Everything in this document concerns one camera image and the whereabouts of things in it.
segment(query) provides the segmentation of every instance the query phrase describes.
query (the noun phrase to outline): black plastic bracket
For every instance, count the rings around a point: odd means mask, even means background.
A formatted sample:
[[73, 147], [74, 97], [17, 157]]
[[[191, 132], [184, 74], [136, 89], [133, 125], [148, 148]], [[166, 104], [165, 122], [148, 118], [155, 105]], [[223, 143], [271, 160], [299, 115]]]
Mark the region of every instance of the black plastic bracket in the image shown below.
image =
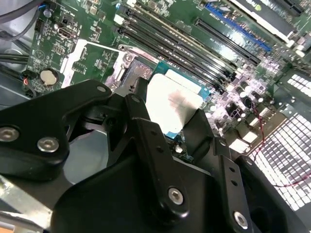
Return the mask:
[[[0, 141], [0, 173], [40, 181], [57, 177], [69, 154], [67, 132], [75, 127], [77, 115], [110, 96], [108, 87], [88, 80], [0, 111], [0, 128], [13, 128], [17, 136]], [[38, 148], [45, 137], [56, 140], [54, 152]]]

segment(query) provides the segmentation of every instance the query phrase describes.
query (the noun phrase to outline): cable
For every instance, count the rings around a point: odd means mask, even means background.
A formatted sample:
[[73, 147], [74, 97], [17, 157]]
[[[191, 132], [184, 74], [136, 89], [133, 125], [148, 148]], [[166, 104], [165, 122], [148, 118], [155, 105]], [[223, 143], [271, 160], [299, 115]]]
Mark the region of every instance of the cable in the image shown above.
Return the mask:
[[304, 177], [302, 177], [299, 181], [295, 181], [294, 183], [289, 183], [289, 184], [285, 184], [285, 185], [277, 185], [275, 184], [274, 187], [278, 187], [278, 188], [287, 188], [287, 187], [293, 187], [303, 181], [305, 181], [307, 178], [309, 178], [311, 176], [311, 173], [308, 175], [305, 175]]
[[33, 98], [37, 97], [37, 93], [35, 89], [33, 88], [33, 86], [31, 86], [30, 83], [28, 83], [28, 79], [24, 79], [23, 83], [29, 90], [31, 90], [31, 92], [33, 93]]
[[21, 42], [20, 40], [13, 40], [13, 43], [19, 47], [21, 50], [25, 51], [26, 53], [30, 53], [30, 48], [25, 45], [23, 42]]
[[22, 54], [0, 53], [0, 58], [28, 60], [29, 56], [28, 55], [22, 55]]
[[8, 59], [8, 58], [0, 58], [0, 62], [11, 63], [11, 64], [21, 64], [27, 65], [27, 60], [18, 60], [18, 59]]
[[24, 15], [25, 13], [29, 12], [31, 9], [40, 5], [43, 1], [44, 0], [33, 0], [30, 3], [14, 10], [14, 11], [11, 11], [11, 12], [8, 12], [4, 15], [1, 15], [0, 16], [0, 24], [12, 21], [12, 20]]
[[258, 149], [258, 151], [256, 152], [255, 156], [254, 156], [254, 162], [256, 161], [257, 155], [259, 154], [259, 152], [262, 150], [262, 148], [264, 147], [264, 132], [263, 132], [263, 125], [262, 125], [262, 119], [261, 116], [259, 115], [256, 107], [254, 106], [254, 104], [252, 103], [252, 108], [254, 110], [254, 113], [257, 115], [258, 120], [259, 120], [259, 125], [260, 125], [260, 131], [261, 131], [261, 136], [262, 136], [262, 140], [261, 140], [261, 144], [260, 147]]
[[14, 41], [14, 40], [18, 40], [20, 39], [22, 36], [24, 36], [28, 31], [29, 29], [33, 26], [33, 24], [37, 21], [37, 19], [39, 18], [40, 16], [40, 11], [37, 10], [35, 12], [35, 15], [34, 17], [32, 18], [32, 20], [29, 22], [29, 24], [27, 25], [27, 27], [22, 31], [20, 32], [19, 34], [15, 35], [15, 36], [11, 36], [8, 32], [6, 31], [2, 31], [0, 32], [0, 39], [1, 40], [6, 40], [6, 41]]

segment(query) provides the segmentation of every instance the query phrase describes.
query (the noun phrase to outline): black cable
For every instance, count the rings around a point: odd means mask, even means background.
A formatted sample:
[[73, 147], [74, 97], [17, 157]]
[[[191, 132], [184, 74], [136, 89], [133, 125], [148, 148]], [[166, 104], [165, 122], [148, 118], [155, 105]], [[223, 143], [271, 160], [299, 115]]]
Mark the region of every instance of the black cable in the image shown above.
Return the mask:
[[18, 60], [18, 59], [8, 59], [8, 58], [0, 58], [0, 62], [11, 63], [11, 64], [22, 64], [27, 65], [27, 60]]
[[11, 53], [0, 53], [0, 58], [2, 59], [17, 59], [17, 60], [28, 60], [28, 55], [22, 54], [11, 54]]
[[24, 15], [25, 13], [29, 12], [31, 9], [37, 7], [38, 5], [40, 5], [44, 0], [33, 0], [30, 3], [16, 9], [13, 10], [11, 12], [8, 12], [4, 15], [0, 16], [0, 23], [6, 23], [9, 21], [12, 21], [22, 15]]
[[28, 31], [29, 29], [33, 26], [33, 24], [37, 21], [37, 19], [39, 18], [40, 16], [40, 11], [37, 10], [35, 12], [35, 15], [34, 17], [32, 18], [32, 20], [29, 22], [29, 24], [27, 25], [27, 27], [22, 31], [20, 32], [19, 34], [15, 35], [15, 36], [11, 36], [8, 32], [6, 31], [2, 31], [0, 32], [0, 39], [1, 40], [6, 40], [6, 41], [14, 41], [14, 40], [18, 40], [20, 39], [22, 36], [24, 36]]
[[20, 40], [13, 40], [13, 43], [19, 47], [21, 50], [25, 51], [26, 53], [30, 53], [30, 48], [25, 45], [23, 42], [21, 42]]
[[18, 80], [19, 82], [23, 82], [19, 77], [20, 77], [20, 73], [16, 72], [15, 70], [12, 70], [8, 67], [6, 67], [5, 65], [3, 64], [0, 64], [0, 73], [5, 75], [5, 76], [8, 76], [9, 78], [11, 79], [14, 79], [14, 80]]

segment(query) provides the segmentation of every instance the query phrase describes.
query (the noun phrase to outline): green circuit board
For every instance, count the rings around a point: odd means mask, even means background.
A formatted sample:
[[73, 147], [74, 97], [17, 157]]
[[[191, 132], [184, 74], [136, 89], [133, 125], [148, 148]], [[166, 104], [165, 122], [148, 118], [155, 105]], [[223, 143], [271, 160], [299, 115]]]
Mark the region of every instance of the green circuit board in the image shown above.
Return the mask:
[[[305, 50], [304, 56], [296, 52], [302, 37], [305, 38], [303, 43], [310, 43], [311, 47], [311, 1], [298, 2], [304, 8], [298, 17], [287, 14], [271, 0], [262, 2], [293, 27], [289, 40], [294, 45], [289, 47], [229, 0], [52, 0], [49, 8], [52, 16], [46, 17], [42, 12], [36, 24], [27, 69], [40, 74], [42, 70], [51, 68], [57, 72], [58, 80], [54, 85], [46, 85], [38, 77], [29, 82], [42, 94], [87, 79], [105, 83], [115, 70], [120, 48], [135, 47], [195, 79], [202, 79], [212, 93], [207, 101], [222, 109], [211, 113], [210, 119], [223, 119], [225, 107], [230, 102], [245, 109], [236, 94], [229, 93], [226, 98], [223, 96], [234, 76], [242, 77], [241, 80], [248, 81], [252, 90], [263, 94], [290, 67], [311, 72], [310, 51]], [[222, 40], [199, 28], [197, 19], [207, 22], [258, 62], [245, 59]], [[70, 36], [61, 35], [60, 29], [66, 29]], [[79, 40], [87, 43], [81, 54], [75, 57], [72, 72], [68, 75], [64, 67], [70, 54], [76, 51]], [[172, 46], [170, 40], [178, 41], [172, 51], [166, 49], [166, 46]], [[179, 45], [188, 46], [187, 51], [179, 50]], [[205, 59], [213, 67], [202, 66]], [[142, 69], [142, 75], [151, 75], [156, 68], [156, 64], [145, 59], [135, 62], [136, 67], [147, 64], [150, 69]], [[202, 69], [209, 70], [207, 75]]]

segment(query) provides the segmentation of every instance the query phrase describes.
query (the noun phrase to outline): black connector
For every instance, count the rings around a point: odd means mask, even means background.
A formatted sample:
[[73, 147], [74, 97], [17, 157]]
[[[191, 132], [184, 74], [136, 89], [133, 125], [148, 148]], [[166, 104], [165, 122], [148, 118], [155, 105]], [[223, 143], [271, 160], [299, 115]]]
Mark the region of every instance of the black connector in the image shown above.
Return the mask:
[[298, 2], [295, 2], [294, 0], [272, 0], [272, 2], [274, 1], [284, 10], [286, 10], [287, 13], [294, 17], [299, 17], [304, 12], [304, 9], [299, 5]]

